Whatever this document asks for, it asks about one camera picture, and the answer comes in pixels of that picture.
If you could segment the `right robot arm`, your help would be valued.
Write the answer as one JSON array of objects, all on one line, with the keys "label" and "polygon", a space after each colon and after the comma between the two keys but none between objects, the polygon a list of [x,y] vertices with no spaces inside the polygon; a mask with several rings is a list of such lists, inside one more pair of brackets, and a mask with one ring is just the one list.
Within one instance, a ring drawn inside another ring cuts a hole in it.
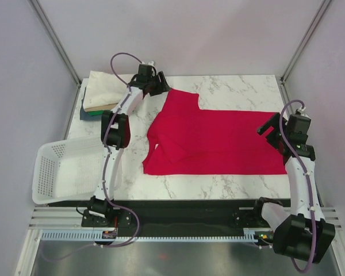
[{"label": "right robot arm", "polygon": [[275,253],[319,263],[335,237],[335,226],[326,222],[317,197],[315,149],[306,143],[310,125],[311,119],[300,112],[288,119],[276,113],[258,128],[259,135],[269,131],[267,142],[282,156],[290,184],[290,212],[278,200],[261,197],[251,217],[258,226],[270,226]]}]

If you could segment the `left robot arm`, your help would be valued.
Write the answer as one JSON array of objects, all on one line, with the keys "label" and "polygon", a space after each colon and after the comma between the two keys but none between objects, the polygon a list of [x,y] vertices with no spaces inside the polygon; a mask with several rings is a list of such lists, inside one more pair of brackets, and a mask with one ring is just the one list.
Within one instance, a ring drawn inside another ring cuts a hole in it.
[{"label": "left robot arm", "polygon": [[170,90],[164,73],[156,72],[153,66],[141,69],[126,87],[123,99],[101,118],[104,166],[100,184],[87,204],[87,211],[102,226],[112,224],[115,218],[110,201],[114,199],[115,185],[121,176],[122,154],[131,140],[129,116],[147,94],[153,97]]}]

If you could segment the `red t shirt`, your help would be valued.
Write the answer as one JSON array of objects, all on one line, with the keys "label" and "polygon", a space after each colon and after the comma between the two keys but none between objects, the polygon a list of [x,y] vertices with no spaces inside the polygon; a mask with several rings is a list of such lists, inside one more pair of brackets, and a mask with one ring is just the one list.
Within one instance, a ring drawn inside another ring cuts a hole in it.
[{"label": "red t shirt", "polygon": [[202,110],[198,94],[170,90],[148,132],[148,175],[284,175],[257,128],[272,112]]}]

